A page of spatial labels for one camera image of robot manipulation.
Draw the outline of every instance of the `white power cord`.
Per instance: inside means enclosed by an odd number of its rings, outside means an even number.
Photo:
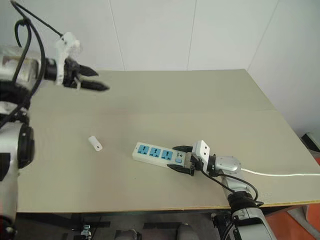
[[[246,168],[241,168],[242,171],[261,175],[261,176],[268,176],[268,177],[293,177],[293,176],[320,176],[320,173],[292,173],[292,174],[269,174],[269,173],[263,173],[258,171],[252,171]]]

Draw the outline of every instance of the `white power strip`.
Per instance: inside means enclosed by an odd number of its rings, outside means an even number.
[[[185,165],[186,153],[170,148],[138,142],[133,150],[134,160],[167,168],[167,164]]]

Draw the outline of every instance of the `beige tabletop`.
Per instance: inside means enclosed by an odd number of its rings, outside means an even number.
[[[46,83],[32,99],[36,154],[18,178],[19,212],[118,212],[228,207],[223,189],[133,160],[137,142],[172,148],[205,140],[264,173],[319,173],[283,116],[245,70],[104,71],[106,92]],[[96,152],[88,137],[96,136]],[[244,173],[266,206],[320,201],[318,176]]]

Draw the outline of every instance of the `white tile wall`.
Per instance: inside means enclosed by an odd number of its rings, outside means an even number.
[[[277,2],[197,0],[188,69],[247,69]]]
[[[320,1],[281,0],[249,73],[298,135],[320,128]]]
[[[126,70],[186,70],[196,0],[111,0]]]

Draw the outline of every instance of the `white wall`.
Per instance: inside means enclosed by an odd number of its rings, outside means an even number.
[[[83,46],[77,60],[84,65],[126,71],[247,69],[299,135],[320,127],[318,0],[19,2],[60,32],[73,32]],[[17,19],[9,1],[1,0],[1,44],[16,44]],[[57,35],[33,22],[52,57]]]
[[[298,135],[320,128],[320,1],[281,0],[248,72]]]

